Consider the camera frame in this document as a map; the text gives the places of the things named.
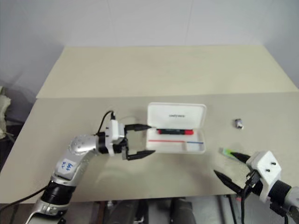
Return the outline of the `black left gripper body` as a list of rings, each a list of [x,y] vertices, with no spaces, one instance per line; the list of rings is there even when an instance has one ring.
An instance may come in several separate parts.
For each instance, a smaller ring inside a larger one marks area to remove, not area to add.
[[[118,125],[117,139],[113,140],[113,149],[116,154],[121,154],[123,160],[128,160],[128,139],[124,125]]]

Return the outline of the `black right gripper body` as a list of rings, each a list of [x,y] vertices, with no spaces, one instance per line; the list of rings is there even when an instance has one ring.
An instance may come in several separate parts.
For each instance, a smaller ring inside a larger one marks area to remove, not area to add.
[[[251,170],[246,175],[246,182],[245,186],[240,192],[239,196],[241,198],[246,198],[252,191],[252,189],[255,187],[255,185],[260,181],[260,175],[256,170]]]

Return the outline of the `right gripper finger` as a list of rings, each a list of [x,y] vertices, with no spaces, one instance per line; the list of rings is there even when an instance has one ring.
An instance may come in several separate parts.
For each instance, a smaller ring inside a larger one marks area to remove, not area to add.
[[[249,155],[233,152],[233,156],[242,163],[246,163],[247,160],[250,158]]]
[[[229,178],[228,176],[226,176],[225,174],[214,170],[214,173],[216,174],[216,176],[220,179],[220,181],[227,186],[228,188],[230,188],[233,192],[235,192],[238,195],[241,195],[243,192],[243,189],[241,187],[239,187],[237,184],[235,184],[231,178]]]

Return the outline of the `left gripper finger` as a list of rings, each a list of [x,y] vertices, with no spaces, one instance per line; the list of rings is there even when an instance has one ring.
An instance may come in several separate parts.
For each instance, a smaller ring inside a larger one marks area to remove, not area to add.
[[[127,155],[127,160],[138,160],[145,158],[151,154],[155,153],[155,150],[144,150],[144,151],[138,151],[136,154]]]
[[[125,125],[125,130],[126,131],[145,131],[150,129],[151,126],[145,125],[145,124],[130,124],[130,125]]]

